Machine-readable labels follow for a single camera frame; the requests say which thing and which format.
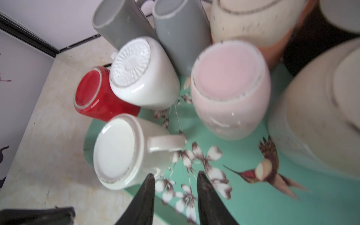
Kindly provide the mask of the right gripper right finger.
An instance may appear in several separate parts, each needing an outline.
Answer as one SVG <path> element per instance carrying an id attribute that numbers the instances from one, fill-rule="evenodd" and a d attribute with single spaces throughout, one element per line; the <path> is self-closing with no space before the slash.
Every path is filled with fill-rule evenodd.
<path id="1" fill-rule="evenodd" d="M 238 225 L 204 171 L 197 176 L 198 212 L 201 225 Z"/>

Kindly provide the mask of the red mug black handle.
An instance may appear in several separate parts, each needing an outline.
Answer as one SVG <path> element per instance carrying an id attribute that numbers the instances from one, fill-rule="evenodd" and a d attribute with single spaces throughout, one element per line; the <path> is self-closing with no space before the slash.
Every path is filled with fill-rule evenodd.
<path id="1" fill-rule="evenodd" d="M 74 94 L 75 110 L 104 122 L 119 114 L 138 116 L 141 108 L 118 98 L 110 86 L 110 70 L 93 67 L 79 82 Z"/>

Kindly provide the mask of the white mug red inside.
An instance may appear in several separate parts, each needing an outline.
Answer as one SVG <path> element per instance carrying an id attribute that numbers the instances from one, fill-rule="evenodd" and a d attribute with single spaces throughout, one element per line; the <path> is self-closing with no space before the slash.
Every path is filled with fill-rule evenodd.
<path id="1" fill-rule="evenodd" d="M 183 150 L 186 139 L 130 114 L 112 118 L 97 136 L 93 165 L 103 186 L 121 190 L 141 184 L 151 173 L 163 175 L 174 153 Z"/>

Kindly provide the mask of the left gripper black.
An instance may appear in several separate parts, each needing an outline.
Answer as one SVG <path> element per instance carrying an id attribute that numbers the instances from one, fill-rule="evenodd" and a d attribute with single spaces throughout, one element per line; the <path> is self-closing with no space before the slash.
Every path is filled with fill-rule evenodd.
<path id="1" fill-rule="evenodd" d="M 1 225 L 73 225 L 76 212 L 73 207 L 53 209 L 4 209 Z"/>

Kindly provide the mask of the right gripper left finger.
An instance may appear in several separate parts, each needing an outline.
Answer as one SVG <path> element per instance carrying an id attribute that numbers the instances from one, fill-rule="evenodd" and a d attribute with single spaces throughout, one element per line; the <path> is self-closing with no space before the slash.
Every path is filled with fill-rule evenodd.
<path id="1" fill-rule="evenodd" d="M 137 194 L 116 225 L 152 225 L 155 201 L 155 178 L 149 173 Z"/>

